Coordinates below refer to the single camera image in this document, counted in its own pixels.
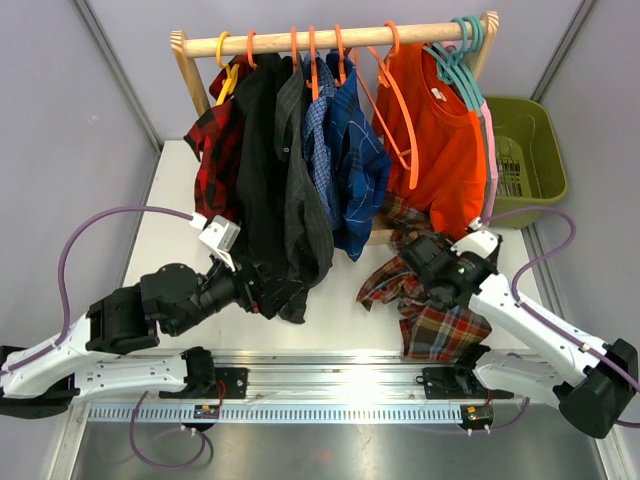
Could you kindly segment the brown red plaid shirt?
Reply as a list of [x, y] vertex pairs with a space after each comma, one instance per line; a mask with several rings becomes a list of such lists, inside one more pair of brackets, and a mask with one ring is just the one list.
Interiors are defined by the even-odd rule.
[[[434, 231], [429, 216], [410, 206], [406, 199], [388, 192], [382, 213], [392, 225], [390, 246], [395, 252], [401, 252], [421, 237], [433, 240], [439, 247], [446, 245], [445, 236]], [[376, 302], [396, 306], [403, 355], [413, 359], [455, 360], [492, 332], [483, 316], [463, 307], [446, 309], [429, 299], [400, 255], [392, 257], [365, 280], [356, 301], [366, 310]]]

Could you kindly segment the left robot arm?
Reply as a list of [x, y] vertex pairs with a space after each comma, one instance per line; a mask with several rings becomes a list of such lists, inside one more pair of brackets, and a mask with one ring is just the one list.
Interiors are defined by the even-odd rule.
[[59, 415], [109, 395], [156, 391], [163, 398], [206, 398], [217, 390], [213, 355], [202, 346], [142, 356], [162, 335], [178, 337], [231, 304], [273, 318], [297, 287], [240, 262], [214, 261], [205, 274], [173, 263], [91, 305], [62, 341], [1, 349], [1, 413], [20, 419]]

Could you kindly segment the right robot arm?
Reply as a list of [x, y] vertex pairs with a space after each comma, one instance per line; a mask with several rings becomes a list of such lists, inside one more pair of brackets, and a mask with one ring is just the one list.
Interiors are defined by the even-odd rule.
[[482, 316], [539, 357], [483, 347], [454, 371], [456, 389], [466, 396], [510, 391], [556, 408], [583, 434], [605, 438], [638, 392], [637, 349], [588, 334], [512, 287], [491, 258], [501, 242], [486, 229], [457, 242], [420, 236], [400, 254], [431, 300]]

